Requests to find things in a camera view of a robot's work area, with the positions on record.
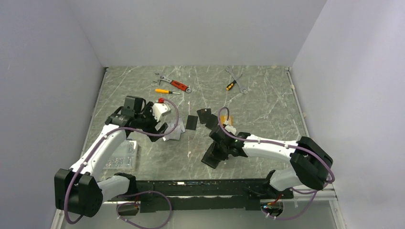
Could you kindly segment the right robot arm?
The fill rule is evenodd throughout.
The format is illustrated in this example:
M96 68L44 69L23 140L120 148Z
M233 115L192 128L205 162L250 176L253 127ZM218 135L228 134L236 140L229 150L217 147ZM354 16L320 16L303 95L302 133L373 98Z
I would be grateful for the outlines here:
M319 191L334 181L333 159L309 137L303 136L296 141L266 139L248 132L237 133L230 125L213 128L209 137L213 142L202 162L211 168L216 168L229 156L261 157L288 165L268 173L263 192L269 198L301 185Z

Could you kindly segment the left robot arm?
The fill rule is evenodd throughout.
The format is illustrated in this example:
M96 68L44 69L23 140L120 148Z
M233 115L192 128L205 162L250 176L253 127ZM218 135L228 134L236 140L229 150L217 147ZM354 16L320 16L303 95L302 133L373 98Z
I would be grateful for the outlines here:
M156 125L171 112L164 98L147 102L144 98L126 96L120 106L106 118L95 142L83 156L68 169L59 169L54 175L55 206L65 214L75 213L80 217L93 217L102 203L121 196L132 200L137 192L134 175L115 173L106 180L100 174L108 160L132 132L147 135L151 142L166 135L168 125Z

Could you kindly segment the black leather card holder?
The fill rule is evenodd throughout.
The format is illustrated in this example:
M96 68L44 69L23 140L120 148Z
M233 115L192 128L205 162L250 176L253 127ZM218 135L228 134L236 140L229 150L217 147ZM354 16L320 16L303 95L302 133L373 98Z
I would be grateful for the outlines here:
M216 169L220 162L228 159L228 154L226 154L220 145L213 142L203 155L201 162L207 166Z

